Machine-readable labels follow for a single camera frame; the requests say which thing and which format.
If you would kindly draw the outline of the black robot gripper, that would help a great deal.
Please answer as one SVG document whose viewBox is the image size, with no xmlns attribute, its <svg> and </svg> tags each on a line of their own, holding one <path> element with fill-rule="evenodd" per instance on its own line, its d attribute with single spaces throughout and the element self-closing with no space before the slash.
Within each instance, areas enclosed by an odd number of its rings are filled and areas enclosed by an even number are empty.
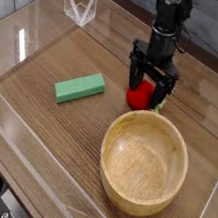
<svg viewBox="0 0 218 218">
<path fill-rule="evenodd" d="M 129 87 L 135 90 L 143 80 L 143 75 L 147 74 L 156 82 L 156 87 L 150 98 L 149 109 L 155 109 L 156 105 L 166 98 L 175 87 L 179 78 L 178 69 L 175 67 L 172 58 L 156 63 L 147 56 L 148 44 L 141 39 L 133 41 L 133 50 L 130 52 L 130 73 Z"/>
</svg>

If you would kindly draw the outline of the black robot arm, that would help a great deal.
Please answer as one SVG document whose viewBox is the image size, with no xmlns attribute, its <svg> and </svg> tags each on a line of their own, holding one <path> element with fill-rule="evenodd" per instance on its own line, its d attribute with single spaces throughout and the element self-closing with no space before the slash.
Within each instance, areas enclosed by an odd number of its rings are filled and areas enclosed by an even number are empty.
<svg viewBox="0 0 218 218">
<path fill-rule="evenodd" d="M 150 40 L 133 41 L 127 103 L 132 110 L 155 110 L 175 88 L 179 73 L 174 65 L 184 21 L 191 15 L 192 0 L 157 0 Z"/>
</svg>

